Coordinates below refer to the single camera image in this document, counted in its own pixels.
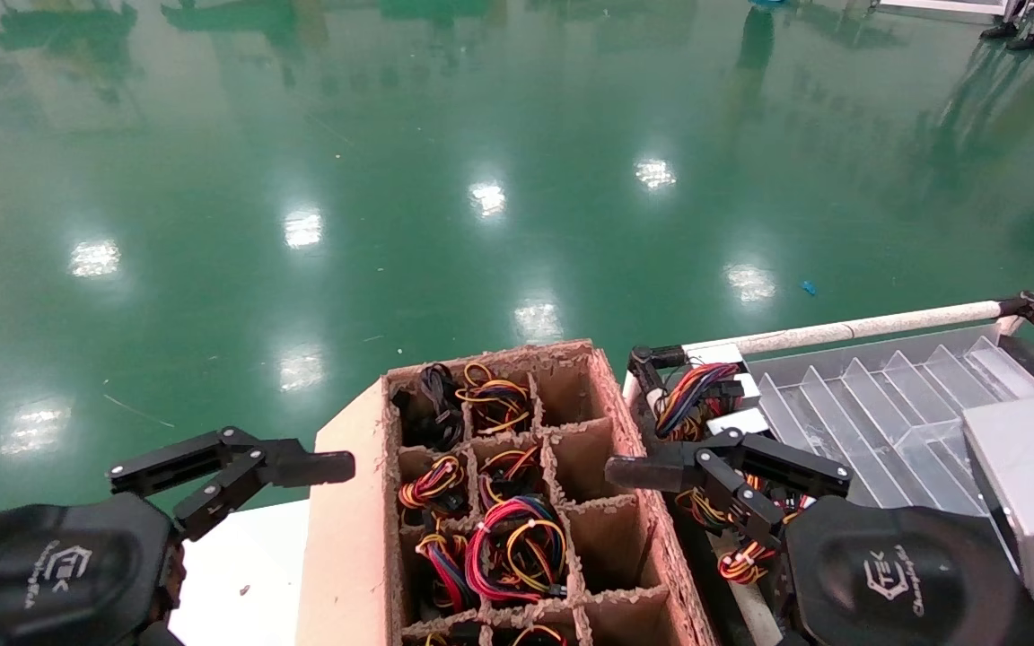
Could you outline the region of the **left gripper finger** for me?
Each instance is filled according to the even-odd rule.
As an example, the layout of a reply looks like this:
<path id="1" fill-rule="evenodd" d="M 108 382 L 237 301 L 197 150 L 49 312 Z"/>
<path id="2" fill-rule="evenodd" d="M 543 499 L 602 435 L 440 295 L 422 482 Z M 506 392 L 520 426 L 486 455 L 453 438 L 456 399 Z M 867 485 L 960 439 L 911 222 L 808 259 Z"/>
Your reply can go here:
<path id="1" fill-rule="evenodd" d="M 295 438 L 258 439 L 239 428 L 222 428 L 124 459 L 108 478 L 112 493 L 140 498 L 208 478 L 172 512 L 180 534 L 197 541 L 270 485 L 341 484 L 355 474 L 349 451 L 308 451 Z"/>

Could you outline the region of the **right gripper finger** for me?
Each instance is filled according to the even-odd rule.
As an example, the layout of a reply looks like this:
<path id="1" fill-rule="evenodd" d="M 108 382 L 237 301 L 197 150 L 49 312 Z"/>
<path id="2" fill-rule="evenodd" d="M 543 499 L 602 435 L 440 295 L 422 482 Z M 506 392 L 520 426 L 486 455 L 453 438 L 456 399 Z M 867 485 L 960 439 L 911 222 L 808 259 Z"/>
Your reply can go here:
<path id="1" fill-rule="evenodd" d="M 648 457 L 611 457 L 606 481 L 624 488 L 682 493 L 701 488 L 726 522 L 760 546 L 777 549 L 786 512 L 748 476 L 792 494 L 845 496 L 851 468 L 767 436 L 727 430 L 702 442 L 664 442 Z"/>

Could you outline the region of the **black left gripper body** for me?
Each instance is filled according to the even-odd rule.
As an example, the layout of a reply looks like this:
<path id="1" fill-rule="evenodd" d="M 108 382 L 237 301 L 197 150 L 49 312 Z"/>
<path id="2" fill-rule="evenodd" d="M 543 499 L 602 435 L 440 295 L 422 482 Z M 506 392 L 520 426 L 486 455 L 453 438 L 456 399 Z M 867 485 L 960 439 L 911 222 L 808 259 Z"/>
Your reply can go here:
<path id="1" fill-rule="evenodd" d="M 0 511 L 0 645 L 176 645 L 183 539 L 131 493 Z"/>

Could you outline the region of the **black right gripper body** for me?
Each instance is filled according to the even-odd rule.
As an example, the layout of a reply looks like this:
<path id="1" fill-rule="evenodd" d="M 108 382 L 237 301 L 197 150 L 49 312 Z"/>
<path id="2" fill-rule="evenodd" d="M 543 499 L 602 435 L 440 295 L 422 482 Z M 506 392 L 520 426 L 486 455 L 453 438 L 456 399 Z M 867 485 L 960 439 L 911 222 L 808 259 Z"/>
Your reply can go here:
<path id="1" fill-rule="evenodd" d="M 776 609 L 793 645 L 1034 645 L 989 519 L 824 498 L 781 540 Z"/>

